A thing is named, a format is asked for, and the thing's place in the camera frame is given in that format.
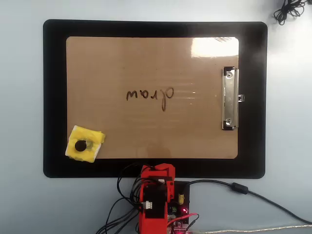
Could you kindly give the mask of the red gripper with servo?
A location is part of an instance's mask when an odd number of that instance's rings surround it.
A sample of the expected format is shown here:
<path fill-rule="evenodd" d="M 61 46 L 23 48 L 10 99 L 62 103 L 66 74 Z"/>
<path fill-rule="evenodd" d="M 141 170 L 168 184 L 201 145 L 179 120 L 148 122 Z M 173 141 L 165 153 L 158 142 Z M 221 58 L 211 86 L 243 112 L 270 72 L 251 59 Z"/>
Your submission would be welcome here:
<path fill-rule="evenodd" d="M 160 173 L 160 176 L 153 176 L 153 173 L 157 171 Z M 148 184 L 156 185 L 166 185 L 167 187 L 174 185 L 174 180 L 176 177 L 176 169 L 172 164 L 162 163 L 159 165 L 148 166 L 143 165 L 141 169 L 141 187 L 144 187 Z"/>

